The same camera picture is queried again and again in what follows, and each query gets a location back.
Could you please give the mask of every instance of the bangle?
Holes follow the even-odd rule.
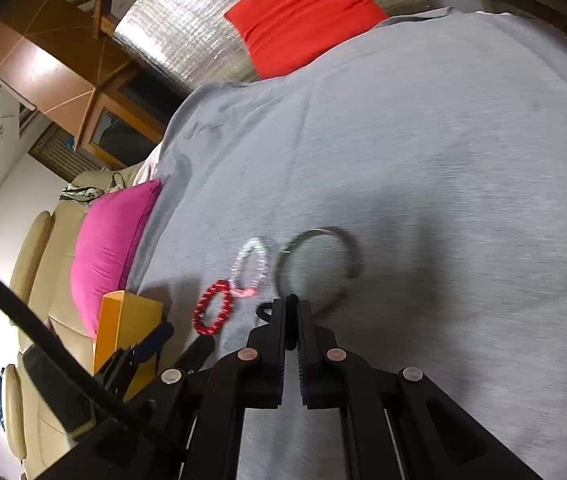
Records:
[[[241,273],[246,266],[246,261],[250,254],[257,253],[259,266],[257,267],[257,274],[251,280],[250,286],[248,288],[241,288],[239,284],[239,278]],[[259,289],[259,283],[268,275],[268,262],[270,259],[270,254],[266,244],[261,238],[250,238],[240,249],[235,263],[230,271],[230,278],[228,278],[228,284],[230,285],[230,293],[235,298],[251,298],[257,295],[257,290]]]
[[[218,293],[222,292],[224,294],[224,299],[222,300],[222,310],[217,315],[217,319],[210,326],[204,325],[204,320],[202,319],[204,312],[208,308],[212,298],[214,298]],[[199,335],[215,335],[219,330],[222,329],[224,323],[228,320],[228,316],[232,313],[232,295],[230,294],[230,286],[226,280],[217,280],[212,283],[211,286],[206,289],[203,296],[197,303],[195,311],[193,312],[193,327]]]
[[[320,312],[323,313],[328,311],[337,303],[339,303],[339,301],[342,300],[343,297],[345,297],[347,286],[361,273],[361,256],[355,238],[344,229],[340,229],[338,227],[323,227],[320,229],[311,229],[309,231],[304,231],[297,237],[293,238],[292,241],[279,253],[279,256],[277,258],[277,265],[275,269],[275,286],[277,294],[280,298],[285,299],[288,295],[284,291],[282,282],[284,280],[285,264],[288,261],[289,256],[305,241],[317,236],[334,236],[342,242],[347,251],[347,282],[344,283],[339,288],[339,290],[337,290],[336,294],[327,302],[326,306],[324,306],[320,311],[317,312],[318,314]]]

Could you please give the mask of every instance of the screw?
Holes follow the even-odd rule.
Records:
[[[181,371],[176,368],[169,368],[161,374],[161,380],[166,384],[179,383],[181,380]]]
[[[326,357],[330,361],[343,361],[345,359],[346,353],[340,348],[333,348],[326,352]]]
[[[404,379],[406,381],[410,381],[411,383],[418,383],[423,379],[423,372],[419,368],[415,368],[414,366],[404,368],[401,373],[404,376]]]
[[[257,352],[254,348],[242,348],[237,357],[242,361],[254,361],[257,359],[259,352]]]

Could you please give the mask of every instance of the gray bedsheet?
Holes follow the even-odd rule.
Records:
[[[544,478],[567,479],[567,39],[505,14],[389,23],[287,77],[187,99],[129,289],[175,323],[167,367],[246,239],[277,251],[347,229],[363,272],[321,317],[339,344],[422,368]],[[325,301],[341,256],[317,238],[291,287]],[[237,302],[219,354],[274,296],[270,281]],[[342,478],[339,417],[301,406],[287,363],[284,406],[246,415],[239,478]]]

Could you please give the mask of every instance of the leather couch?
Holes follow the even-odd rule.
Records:
[[[132,166],[118,172],[127,186],[137,169]],[[73,184],[107,189],[113,173],[86,171]],[[48,320],[68,352],[92,374],[93,339],[87,335],[70,294],[70,266],[85,214],[84,206],[70,201],[60,201],[52,214],[39,213],[19,251],[10,288],[41,320]],[[30,343],[19,330],[16,364],[4,370],[2,388],[8,445],[22,461],[28,480],[70,449],[64,429],[24,371],[23,352]]]

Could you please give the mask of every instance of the red bead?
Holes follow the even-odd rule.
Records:
[[[214,298],[219,292],[224,293],[224,298],[222,299],[222,310],[217,316],[217,319],[211,326],[204,325],[202,316],[208,305],[210,304],[212,298]],[[200,335],[215,335],[222,326],[227,321],[228,316],[232,313],[232,301],[233,297],[230,294],[230,285],[226,280],[217,280],[211,286],[206,289],[201,299],[195,306],[195,311],[193,312],[193,328]]]

